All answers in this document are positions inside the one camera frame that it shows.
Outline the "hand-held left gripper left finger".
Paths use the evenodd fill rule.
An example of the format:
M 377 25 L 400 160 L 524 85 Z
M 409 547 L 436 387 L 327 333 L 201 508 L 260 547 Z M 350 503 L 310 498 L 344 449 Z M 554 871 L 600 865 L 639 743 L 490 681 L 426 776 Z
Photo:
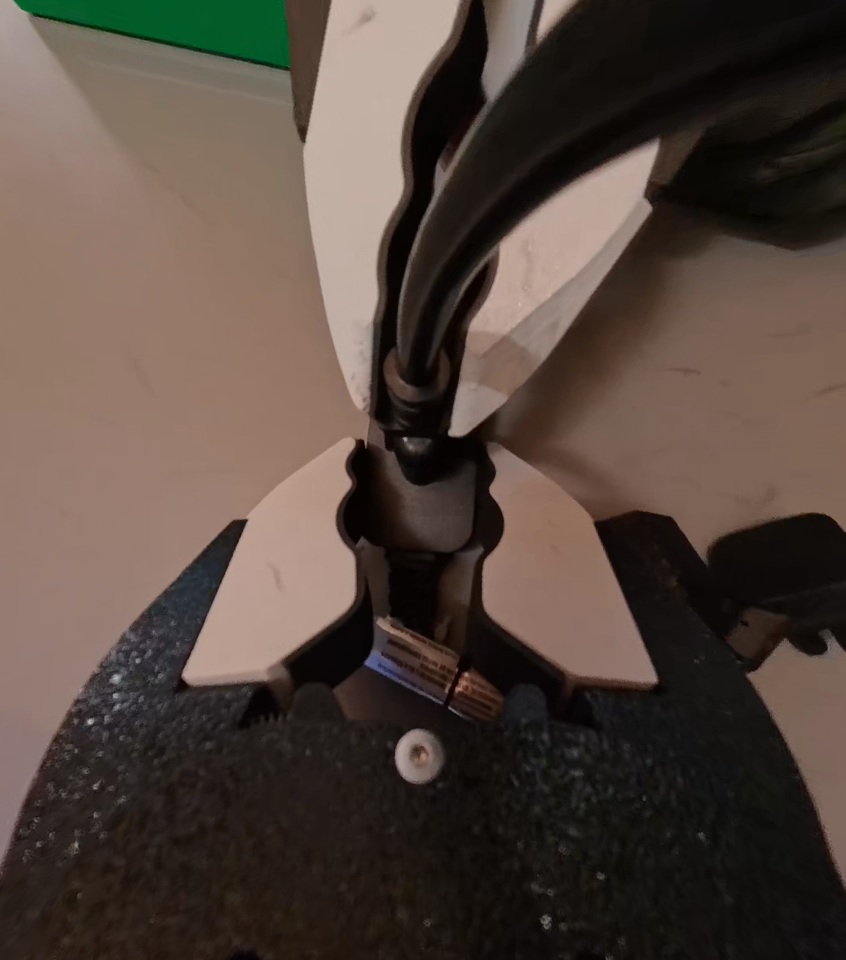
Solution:
M 363 584 L 342 517 L 363 447 L 341 439 L 250 510 L 183 669 L 188 687 L 296 687 L 291 663 L 357 610 Z

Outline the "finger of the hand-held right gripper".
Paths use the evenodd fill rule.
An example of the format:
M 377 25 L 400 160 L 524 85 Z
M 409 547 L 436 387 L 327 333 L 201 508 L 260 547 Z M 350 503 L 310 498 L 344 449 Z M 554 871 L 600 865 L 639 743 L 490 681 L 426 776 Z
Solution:
M 452 436 L 486 421 L 549 357 L 651 212 L 699 129 L 652 140 L 578 177 L 498 248 L 462 344 Z
M 370 413 L 378 349 L 438 162 L 478 112 L 481 2 L 287 3 L 309 225 L 346 388 Z

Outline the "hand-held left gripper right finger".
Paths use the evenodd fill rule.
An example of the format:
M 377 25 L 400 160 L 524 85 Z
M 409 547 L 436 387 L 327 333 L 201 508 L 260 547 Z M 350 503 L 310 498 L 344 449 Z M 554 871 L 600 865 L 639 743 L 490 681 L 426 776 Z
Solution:
M 658 677 L 596 523 L 561 486 L 498 443 L 489 496 L 501 538 L 481 572 L 489 618 L 568 680 L 653 689 Z

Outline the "black plug adapter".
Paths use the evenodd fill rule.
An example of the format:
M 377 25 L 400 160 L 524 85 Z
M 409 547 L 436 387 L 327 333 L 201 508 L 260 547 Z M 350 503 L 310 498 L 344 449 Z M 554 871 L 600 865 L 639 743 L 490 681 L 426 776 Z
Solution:
M 846 532 L 830 516 L 807 512 L 716 539 L 707 566 L 734 603 L 739 631 L 764 632 L 740 653 L 757 669 L 781 642 L 820 657 L 831 642 L 846 653 Z

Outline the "green storage bin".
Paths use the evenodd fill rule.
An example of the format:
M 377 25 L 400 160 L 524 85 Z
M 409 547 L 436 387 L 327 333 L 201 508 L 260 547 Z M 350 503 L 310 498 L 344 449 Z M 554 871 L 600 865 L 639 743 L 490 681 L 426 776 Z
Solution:
M 288 69 L 284 1 L 19 1 L 36 17 Z

